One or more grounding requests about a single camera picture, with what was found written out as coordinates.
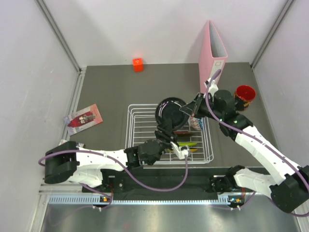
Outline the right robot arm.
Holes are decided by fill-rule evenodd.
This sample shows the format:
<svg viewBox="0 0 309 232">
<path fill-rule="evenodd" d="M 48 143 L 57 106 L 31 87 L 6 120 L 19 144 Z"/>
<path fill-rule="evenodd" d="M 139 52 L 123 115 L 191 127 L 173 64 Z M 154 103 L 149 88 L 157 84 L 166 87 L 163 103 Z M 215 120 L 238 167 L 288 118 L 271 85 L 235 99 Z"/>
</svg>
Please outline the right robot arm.
<svg viewBox="0 0 309 232">
<path fill-rule="evenodd" d="M 197 94 L 180 111 L 196 118 L 219 122 L 222 133 L 246 149 L 268 174 L 260 174 L 237 165 L 228 169 L 225 185 L 230 191 L 247 188 L 267 196 L 283 212 L 291 213 L 309 199 L 309 168 L 289 160 L 253 123 L 235 110 L 235 99 L 227 90 Z"/>
</svg>

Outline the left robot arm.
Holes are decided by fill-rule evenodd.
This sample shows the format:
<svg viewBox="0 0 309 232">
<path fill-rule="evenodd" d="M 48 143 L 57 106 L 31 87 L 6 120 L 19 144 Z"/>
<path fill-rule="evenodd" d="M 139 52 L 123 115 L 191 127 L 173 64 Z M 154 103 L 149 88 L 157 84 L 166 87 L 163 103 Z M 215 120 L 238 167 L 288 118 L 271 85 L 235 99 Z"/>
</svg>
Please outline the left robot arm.
<svg viewBox="0 0 309 232">
<path fill-rule="evenodd" d="M 153 165 L 166 149 L 177 144 L 174 131 L 175 127 L 168 120 L 157 126 L 155 139 L 117 151 L 89 150 L 79 147 L 75 141 L 65 142 L 45 153 L 44 181 L 47 184 L 70 181 L 106 191 L 110 183 L 102 170 L 122 172 L 143 164 Z"/>
</svg>

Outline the black glossy plate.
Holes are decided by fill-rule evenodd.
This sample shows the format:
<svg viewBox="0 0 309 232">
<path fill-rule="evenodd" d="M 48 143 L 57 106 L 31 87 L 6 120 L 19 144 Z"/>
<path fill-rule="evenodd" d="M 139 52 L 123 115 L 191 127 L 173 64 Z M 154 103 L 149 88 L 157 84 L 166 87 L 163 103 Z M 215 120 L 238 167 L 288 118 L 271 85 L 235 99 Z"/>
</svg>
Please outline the black glossy plate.
<svg viewBox="0 0 309 232">
<path fill-rule="evenodd" d="M 180 108 L 185 105 L 185 101 L 176 97 L 169 97 L 162 100 L 155 110 L 157 124 L 160 125 L 171 120 L 171 127 L 174 131 L 182 128 L 189 119 L 187 114 L 180 111 Z"/>
</svg>

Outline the red floral plate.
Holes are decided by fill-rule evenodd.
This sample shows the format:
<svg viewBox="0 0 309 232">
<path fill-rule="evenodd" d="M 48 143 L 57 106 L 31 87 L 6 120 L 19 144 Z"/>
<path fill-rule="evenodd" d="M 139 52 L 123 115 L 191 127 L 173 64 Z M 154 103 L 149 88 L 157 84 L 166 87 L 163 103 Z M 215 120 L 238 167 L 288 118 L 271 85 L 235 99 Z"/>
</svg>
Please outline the red floral plate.
<svg viewBox="0 0 309 232">
<path fill-rule="evenodd" d="M 175 131 L 174 134 L 177 135 L 178 137 L 191 137 L 195 135 L 195 132 L 194 131 Z"/>
</svg>

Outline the red cup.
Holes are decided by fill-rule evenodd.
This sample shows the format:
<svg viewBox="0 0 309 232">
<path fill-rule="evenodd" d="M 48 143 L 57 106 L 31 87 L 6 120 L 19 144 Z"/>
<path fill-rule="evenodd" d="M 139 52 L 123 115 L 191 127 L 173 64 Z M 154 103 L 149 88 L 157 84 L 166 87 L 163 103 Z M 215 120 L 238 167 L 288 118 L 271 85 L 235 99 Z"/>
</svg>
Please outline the red cup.
<svg viewBox="0 0 309 232">
<path fill-rule="evenodd" d="M 234 94 L 234 98 L 236 101 L 236 109 L 238 111 L 246 110 L 255 99 L 255 97 L 256 91 L 251 86 L 241 85 L 237 87 Z"/>
</svg>

